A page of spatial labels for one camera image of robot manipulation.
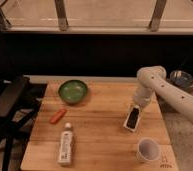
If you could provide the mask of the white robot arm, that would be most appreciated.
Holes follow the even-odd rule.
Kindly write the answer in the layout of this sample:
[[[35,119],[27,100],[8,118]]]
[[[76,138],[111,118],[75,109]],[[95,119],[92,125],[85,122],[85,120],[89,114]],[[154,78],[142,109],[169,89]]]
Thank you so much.
[[[134,103],[145,108],[150,103],[152,94],[157,93],[193,124],[193,96],[171,85],[165,78],[166,70],[162,66],[139,69],[138,87],[133,95]]]

